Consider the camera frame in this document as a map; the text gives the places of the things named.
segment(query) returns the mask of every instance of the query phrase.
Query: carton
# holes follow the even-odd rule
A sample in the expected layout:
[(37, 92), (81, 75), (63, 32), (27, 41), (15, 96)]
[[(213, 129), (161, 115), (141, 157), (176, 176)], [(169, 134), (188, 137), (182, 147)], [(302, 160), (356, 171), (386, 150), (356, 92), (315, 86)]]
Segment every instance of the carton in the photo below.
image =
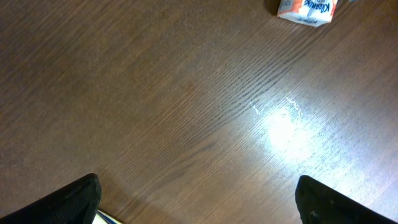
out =
[(337, 0), (281, 0), (278, 16), (314, 27), (330, 23)]

